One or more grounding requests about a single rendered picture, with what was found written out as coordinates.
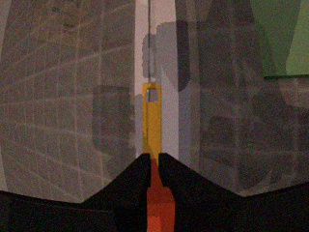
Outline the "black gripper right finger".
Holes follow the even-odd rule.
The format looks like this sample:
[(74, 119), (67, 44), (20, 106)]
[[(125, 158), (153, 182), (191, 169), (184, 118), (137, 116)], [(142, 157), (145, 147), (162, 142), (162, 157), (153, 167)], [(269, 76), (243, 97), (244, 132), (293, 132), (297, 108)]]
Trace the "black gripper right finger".
[(309, 214), (309, 182), (242, 197), (167, 154), (157, 169), (173, 192), (174, 232), (259, 232)]

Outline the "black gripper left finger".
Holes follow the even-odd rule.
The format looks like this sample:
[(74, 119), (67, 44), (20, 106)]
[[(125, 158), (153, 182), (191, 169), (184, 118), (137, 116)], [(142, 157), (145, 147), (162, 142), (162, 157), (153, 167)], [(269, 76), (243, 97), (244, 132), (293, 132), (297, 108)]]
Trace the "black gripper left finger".
[(0, 190), (0, 232), (147, 232), (151, 154), (142, 154), (82, 204)]

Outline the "green tray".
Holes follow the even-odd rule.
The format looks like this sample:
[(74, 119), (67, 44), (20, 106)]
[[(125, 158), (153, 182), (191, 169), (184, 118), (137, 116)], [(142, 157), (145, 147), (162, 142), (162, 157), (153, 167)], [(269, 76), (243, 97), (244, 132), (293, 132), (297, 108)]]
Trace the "green tray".
[(250, 0), (264, 80), (309, 77), (309, 0)]

